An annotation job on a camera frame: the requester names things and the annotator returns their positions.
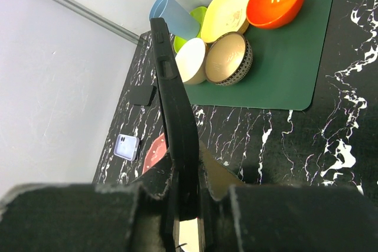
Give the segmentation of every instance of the table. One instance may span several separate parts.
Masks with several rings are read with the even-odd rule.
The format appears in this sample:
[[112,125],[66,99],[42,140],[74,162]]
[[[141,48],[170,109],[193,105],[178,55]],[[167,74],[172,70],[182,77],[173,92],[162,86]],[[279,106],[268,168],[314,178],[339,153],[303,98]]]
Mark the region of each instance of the table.
[[[213,156],[251,184],[348,185],[378,205],[378,0],[334,0],[312,105],[303,112],[193,106]],[[159,101],[131,105],[130,90],[156,81],[151,33],[142,35],[93,179],[127,184],[162,133]],[[137,159],[113,154],[118,134],[141,138]]]

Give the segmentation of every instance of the lime green plate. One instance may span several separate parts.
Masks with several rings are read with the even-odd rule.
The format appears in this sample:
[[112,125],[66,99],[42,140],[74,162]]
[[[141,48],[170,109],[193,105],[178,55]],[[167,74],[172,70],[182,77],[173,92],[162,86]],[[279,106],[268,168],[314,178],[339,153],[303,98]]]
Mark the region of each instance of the lime green plate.
[[[190,12],[190,15],[192,15],[192,17],[201,24],[200,32],[198,33],[197,38],[201,37],[202,23],[203,19],[205,18],[206,10],[206,7],[200,6]],[[186,42],[187,40],[176,36],[173,42],[173,48],[175,52],[177,53]]]

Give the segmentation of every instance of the blue cup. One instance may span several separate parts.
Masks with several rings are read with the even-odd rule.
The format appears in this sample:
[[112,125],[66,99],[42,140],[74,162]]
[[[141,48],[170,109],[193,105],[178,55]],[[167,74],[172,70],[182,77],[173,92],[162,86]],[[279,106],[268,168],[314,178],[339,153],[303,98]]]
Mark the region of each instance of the blue cup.
[[200,32],[198,23],[176,0],[156,0],[149,19],[163,18],[170,33],[185,40],[195,38]]

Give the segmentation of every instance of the dark green tray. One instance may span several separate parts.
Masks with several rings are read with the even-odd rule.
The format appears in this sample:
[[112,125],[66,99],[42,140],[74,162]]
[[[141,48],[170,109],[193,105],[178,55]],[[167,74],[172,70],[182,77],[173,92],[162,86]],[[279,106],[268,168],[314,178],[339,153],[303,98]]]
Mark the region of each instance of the dark green tray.
[[252,68],[233,86],[204,82],[185,86],[191,104],[304,110],[314,93],[332,0],[305,0],[290,24],[245,37],[253,50]]

